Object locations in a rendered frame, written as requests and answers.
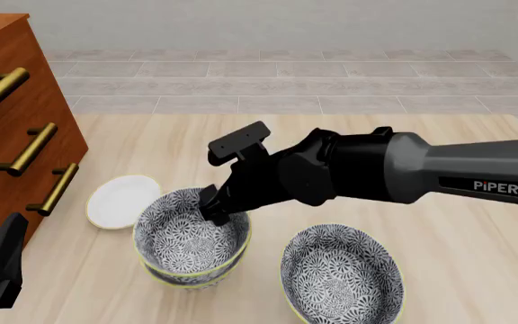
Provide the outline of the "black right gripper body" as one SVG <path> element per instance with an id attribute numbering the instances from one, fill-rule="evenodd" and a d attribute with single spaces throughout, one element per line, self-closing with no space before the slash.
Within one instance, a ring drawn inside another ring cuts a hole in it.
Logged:
<path id="1" fill-rule="evenodd" d="M 284 156 L 284 151 L 280 151 L 233 164 L 231 175 L 216 195 L 219 211 L 227 214 L 248 212 L 287 202 L 289 194 L 283 188 L 278 172 L 279 161 Z"/>

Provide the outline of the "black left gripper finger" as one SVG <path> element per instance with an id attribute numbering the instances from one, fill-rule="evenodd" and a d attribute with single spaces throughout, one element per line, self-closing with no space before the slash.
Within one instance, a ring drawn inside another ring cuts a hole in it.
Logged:
<path id="1" fill-rule="evenodd" d="M 28 223 L 19 212 L 13 212 L 0 226 L 0 271 L 21 270 L 22 245 Z"/>

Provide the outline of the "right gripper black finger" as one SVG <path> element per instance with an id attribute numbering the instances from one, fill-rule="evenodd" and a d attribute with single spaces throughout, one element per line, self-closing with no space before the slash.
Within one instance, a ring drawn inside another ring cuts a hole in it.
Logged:
<path id="1" fill-rule="evenodd" d="M 205 207 L 204 219 L 211 221 L 215 226 L 224 226 L 230 222 L 229 213 L 223 211 L 221 207 Z"/>
<path id="2" fill-rule="evenodd" d="M 211 184 L 203 188 L 200 193 L 199 208 L 201 210 L 208 210 L 215 204 L 215 196 L 218 193 L 216 185 Z"/>

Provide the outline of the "black white patterned bowl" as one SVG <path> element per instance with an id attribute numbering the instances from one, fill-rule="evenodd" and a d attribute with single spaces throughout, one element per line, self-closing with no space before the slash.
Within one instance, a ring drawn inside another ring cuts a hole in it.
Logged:
<path id="1" fill-rule="evenodd" d="M 338 223 L 296 234 L 281 256 L 281 287 L 306 324 L 395 324 L 405 286 L 388 251 Z"/>
<path id="2" fill-rule="evenodd" d="M 182 188 L 152 202 L 133 229 L 142 261 L 164 277 L 200 277 L 228 266 L 251 238 L 245 212 L 215 226 L 199 210 L 201 188 Z"/>
<path id="3" fill-rule="evenodd" d="M 226 277 L 228 277 L 234 271 L 234 269 L 237 268 L 245 254 L 246 247 L 242 250 L 239 256 L 237 256 L 230 264 L 228 264 L 228 266 L 225 266 L 224 268 L 210 274 L 204 274 L 200 277 L 181 277 L 179 279 L 169 278 L 164 277 L 162 274 L 158 273 L 155 269 L 152 269 L 146 263 L 143 263 L 142 266 L 151 277 L 164 285 L 169 285 L 174 288 L 184 288 L 188 291 L 197 291 L 209 288 L 213 285 L 217 285 Z"/>

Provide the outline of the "white plate with yellow rim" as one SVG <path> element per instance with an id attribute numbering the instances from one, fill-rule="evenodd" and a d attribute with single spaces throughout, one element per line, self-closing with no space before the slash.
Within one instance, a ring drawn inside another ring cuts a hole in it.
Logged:
<path id="1" fill-rule="evenodd" d="M 161 195 L 161 186 L 153 177 L 114 177 L 89 196 L 85 215 L 99 229 L 127 229 L 133 227 L 138 216 Z"/>

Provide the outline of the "wooden cabinet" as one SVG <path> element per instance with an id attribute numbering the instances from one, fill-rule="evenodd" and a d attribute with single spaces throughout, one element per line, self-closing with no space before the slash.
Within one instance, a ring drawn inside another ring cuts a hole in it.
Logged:
<path id="1" fill-rule="evenodd" d="M 58 131 L 20 177 L 0 172 L 0 226 L 13 212 L 29 222 L 26 233 L 34 234 L 43 218 L 26 211 L 27 204 L 44 202 L 58 175 L 56 168 L 78 164 L 88 147 L 69 110 L 43 51 L 37 42 L 29 16 L 0 13 L 0 74 L 24 68 L 30 78 L 0 103 L 0 163 L 11 163 L 33 136 L 28 129 L 55 123 Z"/>

